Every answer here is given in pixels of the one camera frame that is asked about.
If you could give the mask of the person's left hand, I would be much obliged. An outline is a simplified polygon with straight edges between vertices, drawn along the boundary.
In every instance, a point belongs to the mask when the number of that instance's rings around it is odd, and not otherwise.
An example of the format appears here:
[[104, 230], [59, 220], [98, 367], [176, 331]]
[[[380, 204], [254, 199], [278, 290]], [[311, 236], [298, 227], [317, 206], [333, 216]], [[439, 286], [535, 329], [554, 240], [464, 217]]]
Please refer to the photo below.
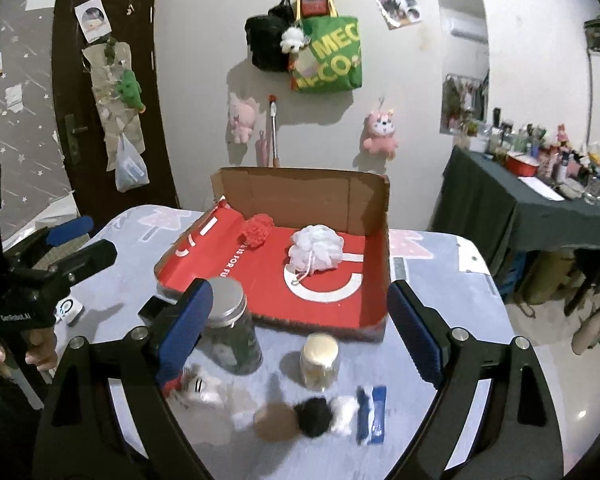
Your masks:
[[[21, 333], [22, 339], [27, 343], [27, 364], [34, 365], [39, 372], [52, 370], [57, 366], [56, 352], [57, 337], [53, 327], [36, 328]], [[5, 378], [12, 376], [6, 364], [7, 352], [0, 343], [0, 375]]]

